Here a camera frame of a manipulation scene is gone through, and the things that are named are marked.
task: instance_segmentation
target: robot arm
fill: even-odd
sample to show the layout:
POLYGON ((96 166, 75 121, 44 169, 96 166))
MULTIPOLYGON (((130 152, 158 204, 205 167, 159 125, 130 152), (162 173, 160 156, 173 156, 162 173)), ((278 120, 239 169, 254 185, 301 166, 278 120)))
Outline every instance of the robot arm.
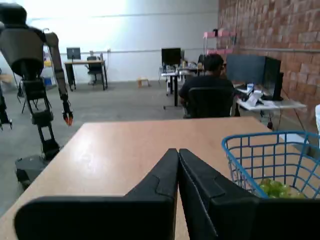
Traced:
POLYGON ((59 51, 59 39, 54 32, 45 33, 45 44, 49 47, 51 60, 53 63, 54 75, 59 88, 60 99, 63 105, 63 119, 69 126, 73 122, 73 113, 70 110, 70 103, 68 100, 68 92, 66 87, 65 73, 62 68, 60 51, 59 51))

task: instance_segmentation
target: white wall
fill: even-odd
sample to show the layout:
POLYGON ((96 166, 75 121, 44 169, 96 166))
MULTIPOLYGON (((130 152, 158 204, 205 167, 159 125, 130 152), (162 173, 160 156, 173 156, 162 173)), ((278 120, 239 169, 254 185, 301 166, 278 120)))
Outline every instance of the white wall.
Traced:
MULTIPOLYGON (((203 33, 218 27, 218 0, 16 2, 26 8, 29 25, 57 33, 62 61, 67 60, 66 47, 81 47, 84 53, 111 49, 109 56, 104 54, 105 59, 109 57, 109 81, 158 79, 161 48, 180 47, 188 60, 196 62, 203 33)), ((76 82, 89 81, 84 66, 74 70, 76 82)))

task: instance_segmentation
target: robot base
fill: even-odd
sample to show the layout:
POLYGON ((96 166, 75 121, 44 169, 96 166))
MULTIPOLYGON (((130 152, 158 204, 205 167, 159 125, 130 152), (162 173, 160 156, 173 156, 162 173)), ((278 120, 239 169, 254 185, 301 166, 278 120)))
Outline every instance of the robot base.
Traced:
POLYGON ((49 164, 40 155, 19 158, 15 161, 16 177, 18 182, 26 189, 49 164))

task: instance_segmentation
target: humanoid robot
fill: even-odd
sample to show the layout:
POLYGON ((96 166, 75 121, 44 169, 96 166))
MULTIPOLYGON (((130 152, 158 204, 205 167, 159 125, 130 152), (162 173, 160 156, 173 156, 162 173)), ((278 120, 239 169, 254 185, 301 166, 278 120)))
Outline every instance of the humanoid robot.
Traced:
MULTIPOLYGON (((27 12, 16 3, 0 3, 0 51, 12 71, 21 76, 21 85, 26 104, 31 113, 31 121, 36 125, 42 143, 42 156, 19 158, 16 162, 16 176, 23 185, 30 184, 47 166, 60 147, 57 144, 51 121, 54 119, 47 98, 46 88, 41 72, 44 68, 43 48, 49 47, 54 74, 63 105, 63 119, 70 126, 73 122, 73 113, 70 110, 65 74, 62 69, 59 39, 53 32, 43 31, 26 25, 27 12), (43 100, 45 109, 34 111, 31 101, 43 100), (42 128, 48 128, 50 139, 45 139, 42 128)), ((0 86, 0 127, 12 121, 6 113, 6 103, 0 86)))

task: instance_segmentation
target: green grapes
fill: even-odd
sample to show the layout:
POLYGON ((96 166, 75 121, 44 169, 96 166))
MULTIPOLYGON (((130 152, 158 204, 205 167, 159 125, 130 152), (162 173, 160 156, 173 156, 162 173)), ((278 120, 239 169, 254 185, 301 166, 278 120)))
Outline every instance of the green grapes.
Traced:
POLYGON ((289 185, 284 185, 279 181, 271 180, 269 178, 262 179, 260 183, 260 188, 269 198, 298 198, 304 199, 305 195, 301 192, 297 194, 291 193, 291 187, 289 185))

